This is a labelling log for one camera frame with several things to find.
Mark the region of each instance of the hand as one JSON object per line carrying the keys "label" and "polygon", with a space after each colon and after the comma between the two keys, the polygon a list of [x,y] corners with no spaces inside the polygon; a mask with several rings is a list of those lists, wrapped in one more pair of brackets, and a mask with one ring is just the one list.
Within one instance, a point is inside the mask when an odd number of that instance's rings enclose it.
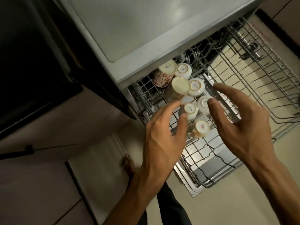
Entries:
{"label": "hand", "polygon": [[220,83],[215,83],[213,88],[238,106],[242,118],[231,123],[220,103],[216,99],[208,100],[211,116],[228,149],[246,165],[274,158],[269,112],[240,90]]}
{"label": "hand", "polygon": [[187,113],[180,116],[175,136],[172,136],[169,130],[172,112],[180,105],[177,101],[160,108],[146,125],[141,172],[148,178],[149,183],[157,186],[158,191],[186,145]]}

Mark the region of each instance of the dishwasher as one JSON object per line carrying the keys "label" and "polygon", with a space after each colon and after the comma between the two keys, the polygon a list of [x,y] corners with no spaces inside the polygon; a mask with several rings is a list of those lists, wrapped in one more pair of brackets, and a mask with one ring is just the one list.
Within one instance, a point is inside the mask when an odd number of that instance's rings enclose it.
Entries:
{"label": "dishwasher", "polygon": [[[212,88],[214,82],[237,88],[266,107],[270,111],[273,141],[300,122],[299,77],[270,49],[244,17],[192,46],[174,60],[177,64],[189,64],[192,77],[205,81],[202,95],[218,99],[231,122],[240,119],[238,108]],[[167,104],[163,98],[164,90],[154,85],[152,78],[151,73],[128,87],[136,102],[135,111],[145,124],[155,111]],[[198,98],[186,96],[182,103],[196,105]],[[170,119],[172,134],[176,130],[178,110]],[[222,142],[212,117],[207,115],[205,121],[211,127],[210,133],[196,140],[187,136],[186,147],[174,167],[192,197],[212,187],[242,164]]]}
{"label": "dishwasher", "polygon": [[[144,124],[167,103],[165,90],[152,82],[153,71],[173,59],[204,80],[202,95],[215,97],[231,122],[240,120],[238,107],[212,88],[215,82],[242,90],[268,109],[276,141],[300,122],[300,79],[247,21],[262,1],[56,0]],[[186,96],[182,102],[197,99]],[[178,110],[170,119],[172,134],[177,121]],[[242,164],[222,142],[212,117],[205,121],[209,134],[187,136],[174,167],[192,197]]]}

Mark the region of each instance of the dishwasher rack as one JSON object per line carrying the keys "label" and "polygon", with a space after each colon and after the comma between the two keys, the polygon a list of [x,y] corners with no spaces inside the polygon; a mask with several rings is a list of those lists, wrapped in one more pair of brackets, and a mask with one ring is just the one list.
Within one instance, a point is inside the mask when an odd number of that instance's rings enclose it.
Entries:
{"label": "dishwasher rack", "polygon": [[[175,57],[177,63],[192,67],[192,77],[205,81],[203,94],[215,97],[231,122],[240,119],[238,108],[212,88],[214,82],[242,90],[270,111],[273,140],[279,139],[300,122],[300,79],[262,40],[245,18],[240,18]],[[152,114],[166,104],[164,89],[152,83],[152,73],[130,86],[141,119],[147,123]],[[196,104],[186,96],[183,103]],[[170,131],[176,131],[178,110],[170,119]],[[211,126],[208,136],[191,139],[174,169],[193,197],[213,186],[242,162],[224,145],[210,115],[200,116]]]}

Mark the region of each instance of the cup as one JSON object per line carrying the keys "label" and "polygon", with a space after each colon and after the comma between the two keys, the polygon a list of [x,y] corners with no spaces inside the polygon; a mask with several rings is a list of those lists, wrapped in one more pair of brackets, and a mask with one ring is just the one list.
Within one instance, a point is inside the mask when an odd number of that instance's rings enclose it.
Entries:
{"label": "cup", "polygon": [[192,121],[197,117],[198,110],[199,110],[199,108],[196,107],[194,104],[186,103],[186,104],[181,105],[181,107],[178,111],[178,115],[180,117],[181,114],[188,113],[187,120]]}
{"label": "cup", "polygon": [[186,63],[180,63],[179,65],[177,65],[175,76],[182,76],[185,79],[189,79],[191,75],[192,75],[192,68],[190,67],[190,65]]}
{"label": "cup", "polygon": [[190,123],[187,129],[187,133],[192,138],[202,138],[205,137],[210,132],[210,126],[206,121],[199,120]]}
{"label": "cup", "polygon": [[213,98],[209,95],[204,95],[201,96],[198,100],[197,100],[197,107],[199,108],[199,112],[203,115],[208,115],[209,113],[209,108],[208,108],[208,103],[207,101]]}
{"label": "cup", "polygon": [[153,83],[160,88],[164,88],[168,86],[171,82],[172,78],[174,77],[174,72],[176,71],[176,62],[173,60],[169,60],[165,64],[158,67],[153,75],[154,79],[152,80]]}
{"label": "cup", "polygon": [[164,99],[170,103],[174,100],[181,100],[190,92],[190,83],[184,77],[174,77],[163,95]]}
{"label": "cup", "polygon": [[189,82],[191,86],[191,91],[189,93],[189,96],[197,97],[203,93],[205,88],[204,80],[197,77],[197,78],[190,79]]}

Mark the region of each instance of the leg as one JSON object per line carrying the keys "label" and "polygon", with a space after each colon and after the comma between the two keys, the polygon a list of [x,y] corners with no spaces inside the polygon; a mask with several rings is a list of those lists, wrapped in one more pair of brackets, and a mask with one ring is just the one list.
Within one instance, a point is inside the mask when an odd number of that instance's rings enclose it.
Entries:
{"label": "leg", "polygon": [[[126,173],[129,175],[128,185],[127,185],[127,189],[128,189],[130,186],[131,180],[133,178],[134,172],[136,170],[135,166],[134,166],[134,162],[133,162],[132,158],[130,157],[130,155],[126,154],[124,156],[122,165],[123,165]],[[148,224],[148,218],[147,218],[147,212],[145,210],[137,225],[147,225],[147,224]]]}
{"label": "leg", "polygon": [[160,209],[161,221],[164,225],[180,224],[192,225],[184,208],[175,199],[174,194],[167,182],[157,194],[157,200]]}

